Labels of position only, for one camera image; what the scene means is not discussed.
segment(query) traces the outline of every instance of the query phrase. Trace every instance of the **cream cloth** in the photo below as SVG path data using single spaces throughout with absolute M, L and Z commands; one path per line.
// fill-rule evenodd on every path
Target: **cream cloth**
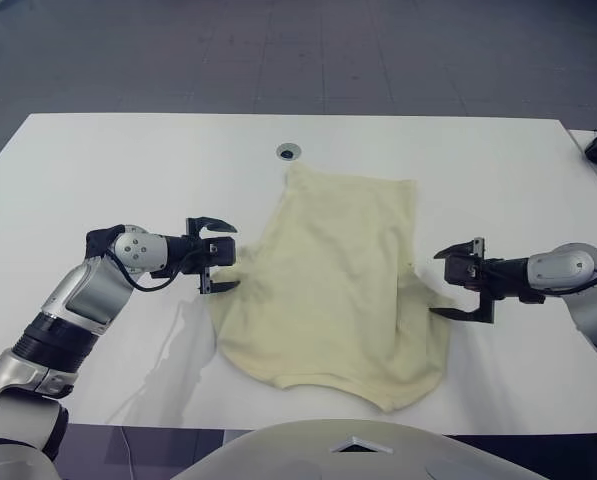
M 293 163 L 260 244 L 214 277 L 241 281 L 209 300 L 223 354 L 278 388 L 324 385 L 384 411 L 432 390 L 449 325 L 414 273 L 414 190 Z

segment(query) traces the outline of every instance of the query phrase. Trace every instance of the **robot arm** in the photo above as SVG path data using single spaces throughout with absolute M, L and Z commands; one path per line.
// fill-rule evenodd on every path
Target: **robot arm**
M 235 246 L 231 237 L 200 238 L 203 228 L 236 231 L 201 217 L 187 219 L 187 234 L 181 237 L 134 225 L 87 234 L 84 261 L 51 293 L 15 346 L 0 355 L 0 440 L 23 442 L 50 458 L 57 454 L 67 412 L 56 399 L 71 393 L 80 365 L 134 289 L 159 290 L 180 273 L 199 275 L 201 294 L 237 285 L 211 282 L 209 268 L 232 265 Z M 138 280 L 145 273 L 167 280 L 143 287 Z
M 569 243 L 548 253 L 514 260 L 485 259 L 485 240 L 453 245 L 434 258 L 445 260 L 445 280 L 479 292 L 479 308 L 463 312 L 432 308 L 461 321 L 493 323 L 494 301 L 518 297 L 523 303 L 544 303 L 561 297 L 576 325 L 597 352 L 597 248 Z

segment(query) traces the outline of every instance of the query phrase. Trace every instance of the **crumpled fabric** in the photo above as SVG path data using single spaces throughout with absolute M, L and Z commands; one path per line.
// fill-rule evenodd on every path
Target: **crumpled fabric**
M 414 273 L 415 183 L 318 173 L 292 163 L 258 245 L 215 281 L 218 346 L 278 388 L 313 384 L 389 412 L 434 389 L 447 361 L 447 301 Z

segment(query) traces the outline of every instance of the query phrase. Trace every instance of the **gray tiled floor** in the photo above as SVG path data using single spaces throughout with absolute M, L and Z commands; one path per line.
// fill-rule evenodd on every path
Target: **gray tiled floor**
M 597 128 L 596 0 L 5 0 L 32 112 L 479 115 Z

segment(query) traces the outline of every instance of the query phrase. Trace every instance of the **black cable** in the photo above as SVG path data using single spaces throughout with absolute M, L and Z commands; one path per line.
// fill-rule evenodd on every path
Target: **black cable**
M 125 280 L 127 280 L 129 285 L 131 285 L 136 290 L 139 290 L 141 292 L 156 292 L 158 290 L 162 290 L 163 288 L 171 285 L 171 283 L 176 279 L 176 277 L 180 273 L 180 270 L 182 269 L 182 266 L 184 265 L 184 263 L 189 258 L 191 258 L 192 255 L 196 255 L 197 253 L 200 253 L 200 250 L 193 250 L 193 251 L 189 252 L 187 255 L 185 255 L 183 257 L 183 259 L 180 262 L 178 262 L 178 266 L 172 272 L 171 277 L 166 282 L 163 282 L 160 285 L 156 285 L 155 287 L 143 287 L 142 285 L 139 285 L 138 283 L 136 283 L 136 281 L 133 278 L 131 278 L 131 275 L 129 275 L 129 272 L 127 272 L 125 265 L 120 261 L 120 259 L 116 256 L 116 254 L 114 252 L 112 252 L 111 250 L 107 250 L 107 255 L 109 255 L 109 258 L 111 258 L 114 261 L 114 263 L 118 267 L 118 270 L 120 270 L 120 273 L 122 273 L 122 276 L 125 277 Z

